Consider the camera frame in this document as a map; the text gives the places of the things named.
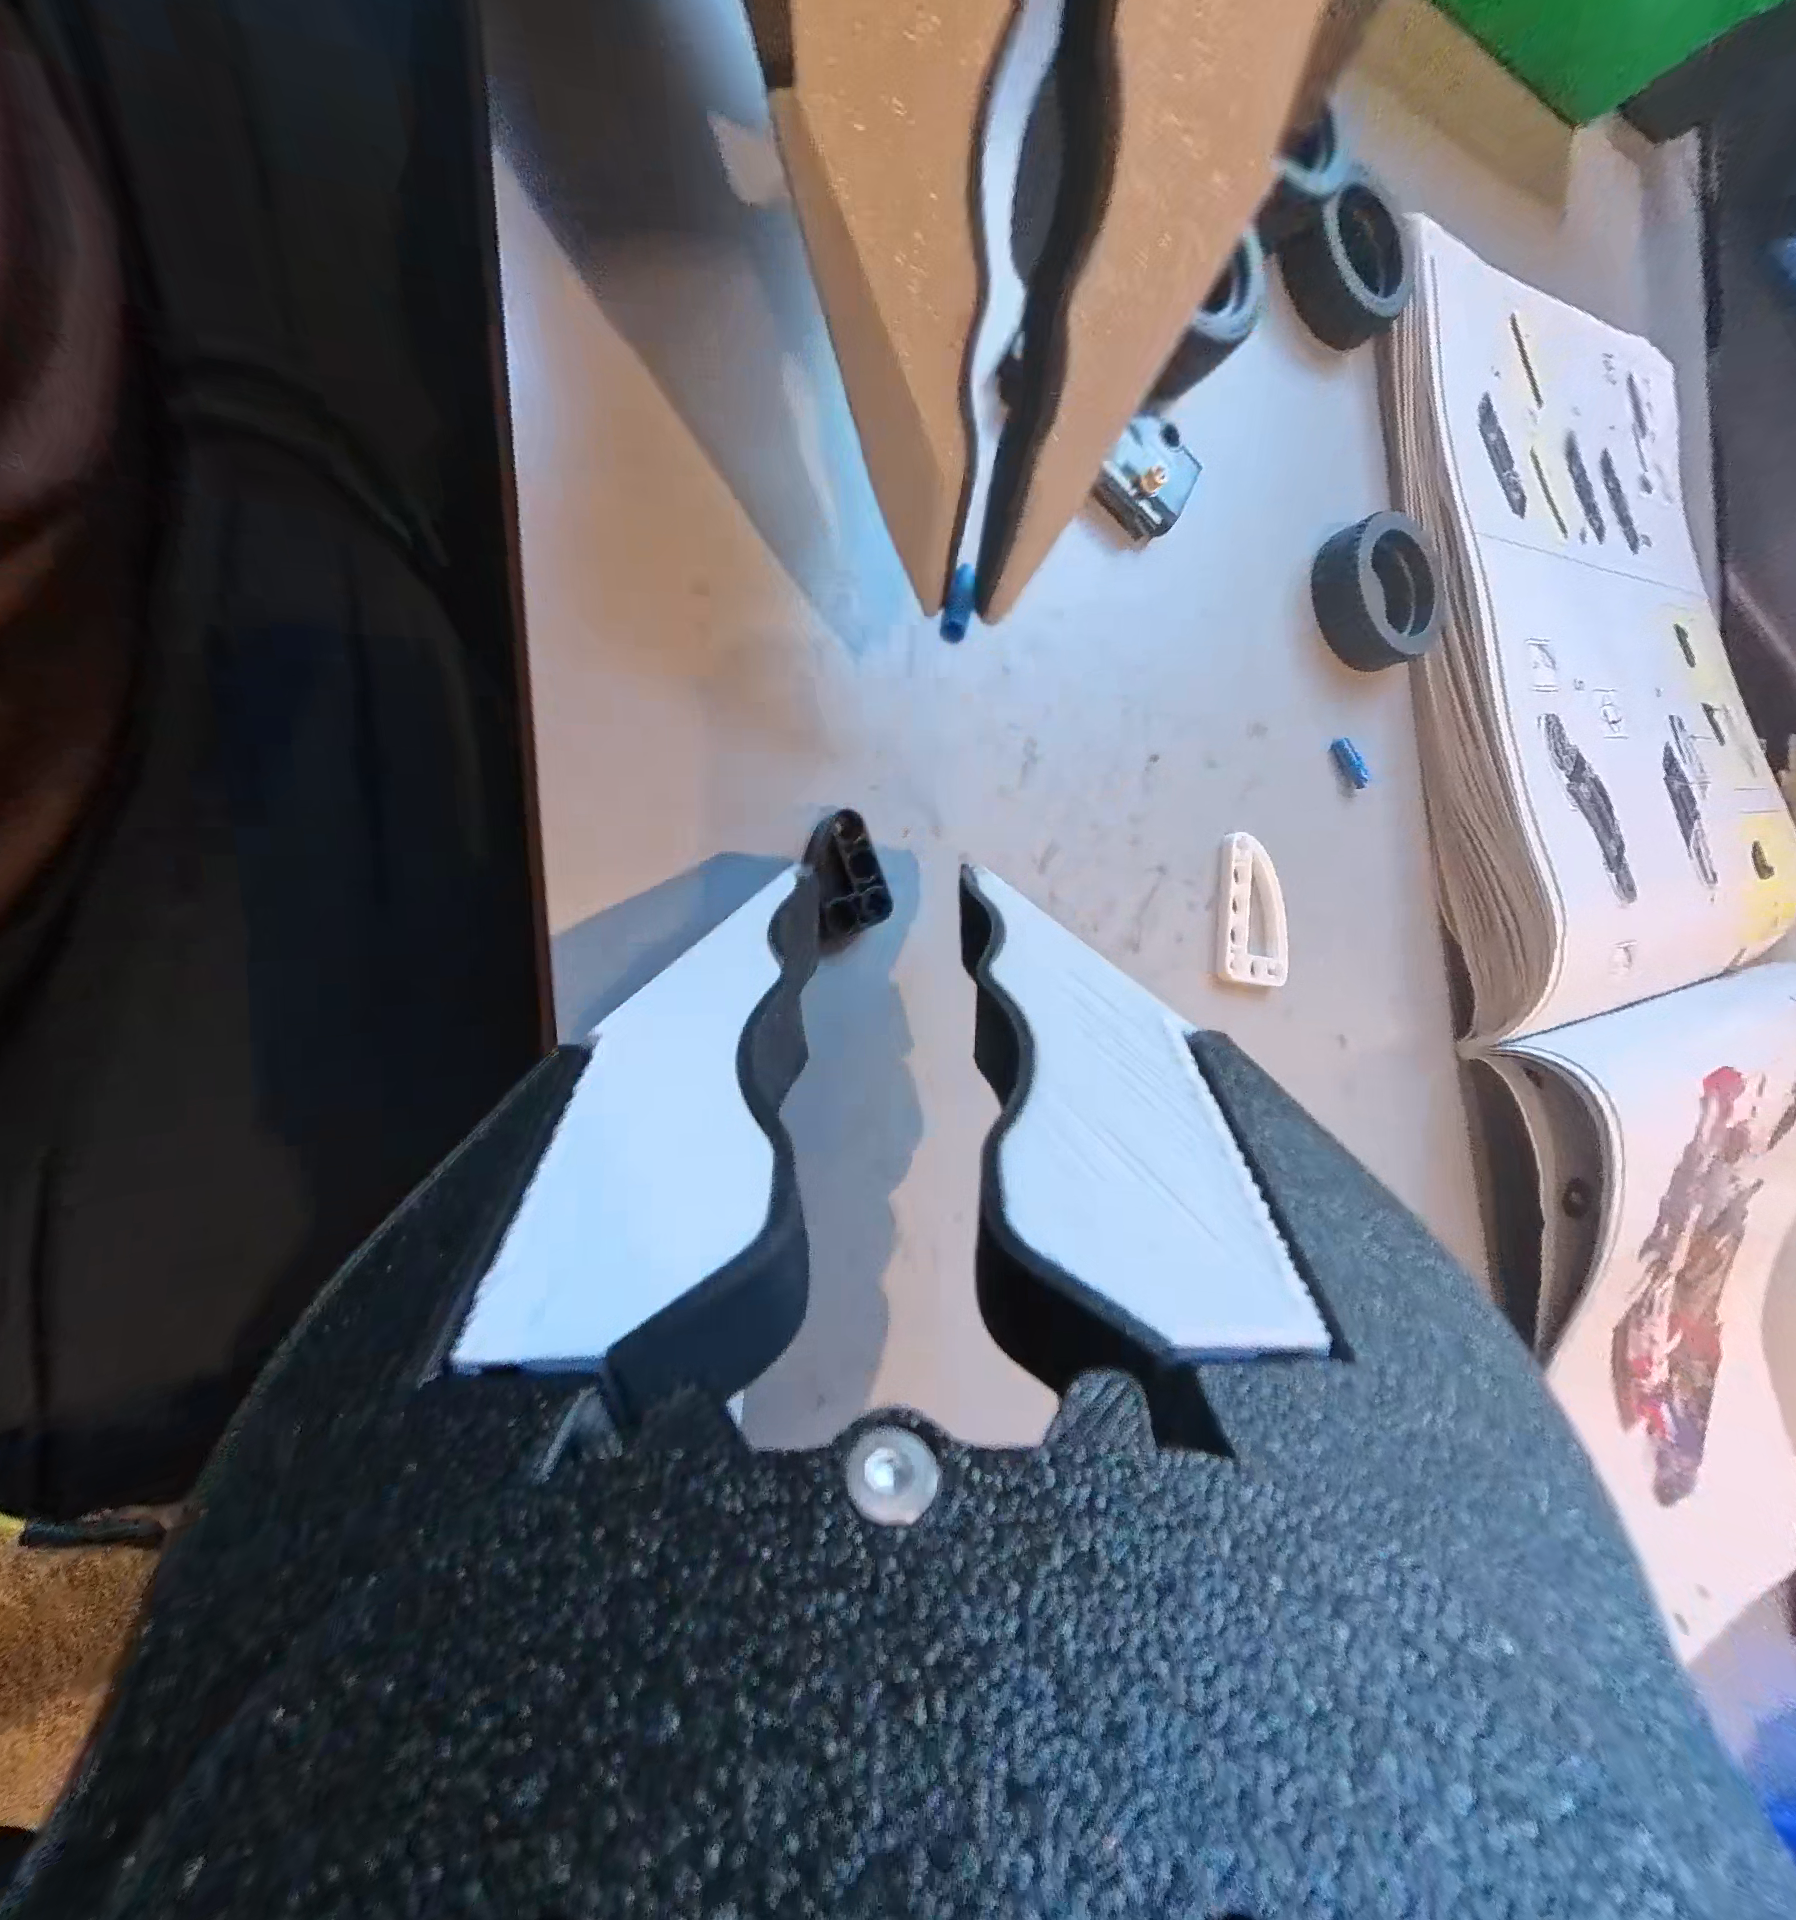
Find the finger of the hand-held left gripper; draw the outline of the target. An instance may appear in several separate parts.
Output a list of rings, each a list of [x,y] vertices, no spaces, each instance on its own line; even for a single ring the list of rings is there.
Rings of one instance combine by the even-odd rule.
[[[942,612],[980,466],[981,132],[1012,2],[752,2],[770,119],[864,466]]]
[[[1336,58],[1333,4],[1063,4],[1057,200],[1033,260],[977,548],[1008,612],[1083,506]]]

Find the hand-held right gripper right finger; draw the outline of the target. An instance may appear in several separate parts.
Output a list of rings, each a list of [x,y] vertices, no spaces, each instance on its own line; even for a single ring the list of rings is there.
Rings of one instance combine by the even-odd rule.
[[[986,1332],[1065,1397],[1133,1380],[1201,1419],[1199,1373],[1336,1352],[1327,1310],[1207,1073],[1207,1034],[990,869],[959,873],[981,1146]]]

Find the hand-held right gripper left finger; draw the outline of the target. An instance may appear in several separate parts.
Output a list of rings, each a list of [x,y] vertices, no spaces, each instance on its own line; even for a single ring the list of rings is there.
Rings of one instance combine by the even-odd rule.
[[[628,1422],[684,1387],[743,1402],[811,1294],[785,1117],[811,978],[804,862],[706,862],[555,936],[577,1079],[449,1375],[588,1380]]]

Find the white curved frame brick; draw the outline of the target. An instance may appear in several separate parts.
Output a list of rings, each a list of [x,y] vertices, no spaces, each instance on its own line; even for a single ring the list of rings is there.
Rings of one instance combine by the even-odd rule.
[[[1214,977],[1280,988],[1291,975],[1291,927],[1275,862],[1247,831],[1225,836],[1217,862]]]

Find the black brick plate assembly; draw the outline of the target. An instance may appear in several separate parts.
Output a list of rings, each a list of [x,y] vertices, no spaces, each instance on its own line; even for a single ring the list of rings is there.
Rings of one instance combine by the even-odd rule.
[[[1151,545],[1184,518],[1201,477],[1201,464],[1181,428],[1167,417],[1131,417],[1091,485],[1093,503],[1133,545]]]

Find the black triangular holed brick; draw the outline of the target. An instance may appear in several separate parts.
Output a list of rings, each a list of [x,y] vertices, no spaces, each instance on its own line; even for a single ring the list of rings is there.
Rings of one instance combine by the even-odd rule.
[[[893,891],[858,811],[840,805],[816,825],[804,866],[817,885],[817,938],[823,952],[838,952],[891,920]]]

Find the grey desk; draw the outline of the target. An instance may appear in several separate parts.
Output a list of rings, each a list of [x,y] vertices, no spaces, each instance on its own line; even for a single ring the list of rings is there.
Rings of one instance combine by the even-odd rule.
[[[834,803],[880,832],[896,902],[804,996],[789,1129],[816,1289],[746,1436],[816,1449],[906,1404],[1017,1444],[1054,1409],[973,1296],[999,1105],[964,862],[1235,1034],[1474,1278],[1507,1280],[1518,1138],[1454,1042],[1413,701],[1327,655],[1305,586],[1330,525],[1384,501],[1373,352],[1314,345],[1273,291],[1190,396],[1184,528],[1142,550],[1088,506],[1002,623],[947,641],[865,477],[746,8],[481,19],[553,983],[557,934],[706,862],[785,862]],[[1234,831],[1284,880],[1280,988],[1214,977]]]

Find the green plastic bin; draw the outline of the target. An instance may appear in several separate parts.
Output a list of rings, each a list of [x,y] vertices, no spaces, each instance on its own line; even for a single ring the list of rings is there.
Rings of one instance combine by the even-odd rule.
[[[1560,121],[1584,126],[1779,2],[1437,2]]]

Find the person's black pants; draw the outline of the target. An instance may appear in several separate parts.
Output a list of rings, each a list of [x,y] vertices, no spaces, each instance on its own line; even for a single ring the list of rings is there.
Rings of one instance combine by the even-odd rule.
[[[542,1052],[474,4],[5,4],[128,309],[135,679],[0,924],[0,1508],[178,1497]]]

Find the open instruction booklet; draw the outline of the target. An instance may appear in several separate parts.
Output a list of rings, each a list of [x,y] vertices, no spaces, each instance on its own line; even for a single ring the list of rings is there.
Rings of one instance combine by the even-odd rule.
[[[1389,438],[1445,600],[1413,697],[1462,1052],[1535,1153],[1535,1354],[1695,1663],[1796,1570],[1766,1343],[1796,822],[1697,563],[1670,359],[1404,232]]]

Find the toy car picture box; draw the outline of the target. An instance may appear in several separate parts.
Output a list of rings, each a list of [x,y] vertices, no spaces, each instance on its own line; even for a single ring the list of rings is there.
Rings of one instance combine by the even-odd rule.
[[[1723,629],[1759,732],[1796,736],[1796,8],[1624,107],[1697,138],[1699,286]]]

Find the person's brown shirt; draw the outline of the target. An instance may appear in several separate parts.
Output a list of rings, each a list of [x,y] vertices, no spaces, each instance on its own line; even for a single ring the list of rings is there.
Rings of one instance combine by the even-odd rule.
[[[0,924],[95,803],[133,694],[129,400],[111,207],[0,4]]]

